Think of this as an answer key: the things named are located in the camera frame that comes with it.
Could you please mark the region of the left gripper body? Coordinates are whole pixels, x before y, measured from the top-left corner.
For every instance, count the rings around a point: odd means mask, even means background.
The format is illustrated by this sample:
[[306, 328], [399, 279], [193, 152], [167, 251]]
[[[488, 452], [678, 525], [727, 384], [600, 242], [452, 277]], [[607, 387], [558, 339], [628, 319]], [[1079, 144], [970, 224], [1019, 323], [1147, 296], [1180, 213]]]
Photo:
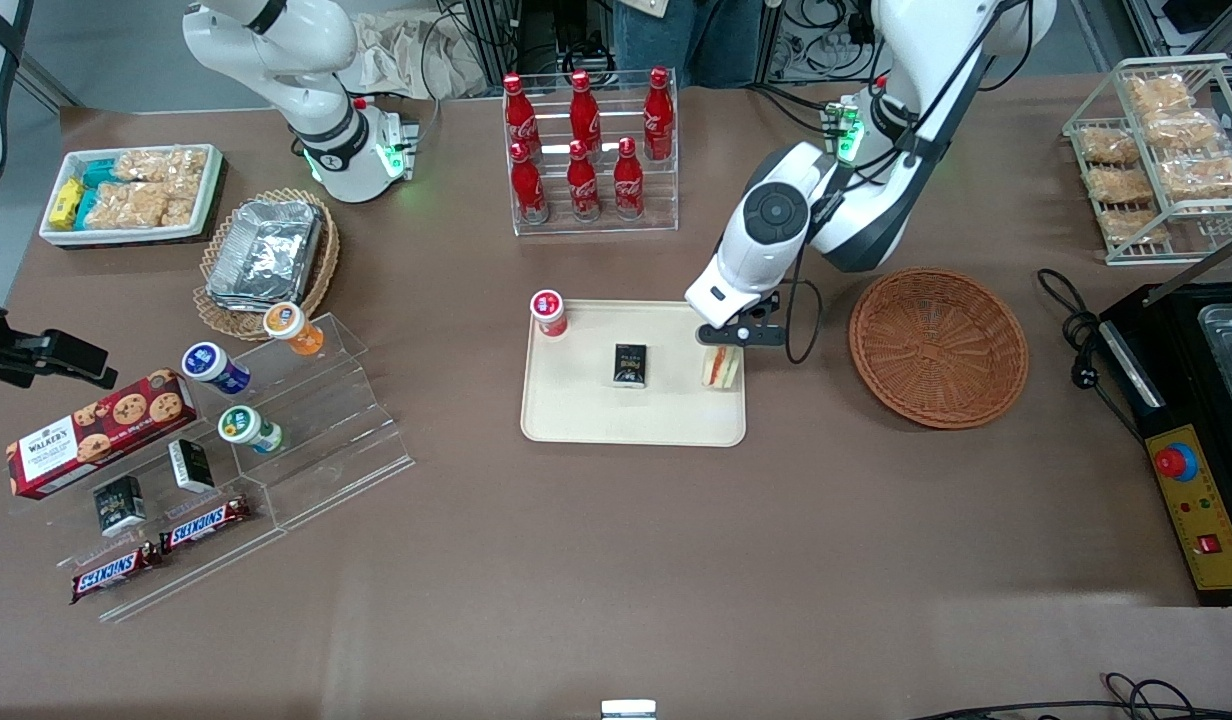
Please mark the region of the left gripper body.
[[740, 314], [740, 346], [784, 346], [788, 329], [781, 323], [781, 292], [748, 307]]

